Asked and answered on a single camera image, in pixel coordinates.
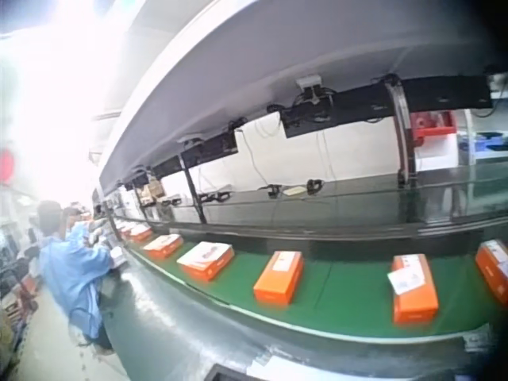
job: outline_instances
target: white wall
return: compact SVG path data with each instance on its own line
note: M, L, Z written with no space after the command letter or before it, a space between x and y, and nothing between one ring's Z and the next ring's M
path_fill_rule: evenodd
M308 179L354 179L398 170L397 139L391 117L376 124L351 123L287 139L282 126L279 127L278 114L270 114L249 122L241 131L235 135L237 154L190 170L198 192L226 185L233 186L235 191L249 191L265 185L252 166L245 139L268 183L295 185ZM455 134L426 138L417 149L418 170L455 167L457 163ZM190 197L183 172L162 179L162 184L169 196Z

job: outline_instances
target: blue jacket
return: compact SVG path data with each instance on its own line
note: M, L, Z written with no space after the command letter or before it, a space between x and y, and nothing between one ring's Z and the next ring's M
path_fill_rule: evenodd
M40 250L40 272L53 298L70 324L91 338L98 337L102 324L97 283L110 267L110 250L87 248L82 237L80 241L46 237Z

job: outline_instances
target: orange product box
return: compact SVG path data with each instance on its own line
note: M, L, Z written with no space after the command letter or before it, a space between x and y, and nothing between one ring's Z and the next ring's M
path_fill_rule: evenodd
M120 234L124 237L124 238L129 238L130 237L130 231L136 226L137 224L135 222L128 222L124 225L120 225L119 227L119 230L120 230Z
M143 247L152 258L163 260L168 258L177 248L182 246L183 239L179 234L160 236Z
M254 285L258 302L287 306L303 270L301 252L275 252Z
M200 242L176 261L183 270L196 279L210 281L233 258L230 244Z
M476 253L476 264L495 297L508 305L508 250L499 240L483 242Z
M432 321L439 310L439 301L425 255L395 256L391 269L393 272L388 277L395 290L394 323ZM391 278L394 273L403 275L398 284Z
M152 229L150 229L150 226L137 225L131 229L129 235L133 242L139 244L152 235Z

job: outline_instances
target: cardboard box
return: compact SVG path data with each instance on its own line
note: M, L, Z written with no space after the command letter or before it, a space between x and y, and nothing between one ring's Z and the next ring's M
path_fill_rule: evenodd
M130 231L134 229L136 226L137 226L136 222L127 222L121 225L121 227L119 227L118 230L120 231L121 236L127 239L130 237Z
M210 281L233 258L234 251L230 244L200 242L177 262L193 278Z
M131 229L130 238L133 242L138 244L147 240L152 235L152 229L150 226L138 225Z
M177 248L182 246L183 239L179 234L160 236L143 247L149 256L156 260L168 258Z
M499 240L483 242L476 253L476 264L495 297L508 305L508 251Z
M396 291L394 294L394 323L406 324L432 321L439 310L439 301L425 255L395 256L391 269L392 271L403 269L401 272L407 271L416 278L408 279L406 277L402 281L403 287L409 285L408 288L411 288L410 283L415 280L416 284L413 285L415 288L408 291L401 290L401 294L397 294Z
M275 252L254 285L258 302L289 305L302 270L301 252Z

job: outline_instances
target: red object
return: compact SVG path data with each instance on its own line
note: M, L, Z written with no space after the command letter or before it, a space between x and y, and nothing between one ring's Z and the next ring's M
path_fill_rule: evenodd
M457 132L457 124L451 111L412 113L411 127L417 147L423 145L425 137L438 137Z
M0 151L0 183L8 183L14 174L14 156L8 149Z

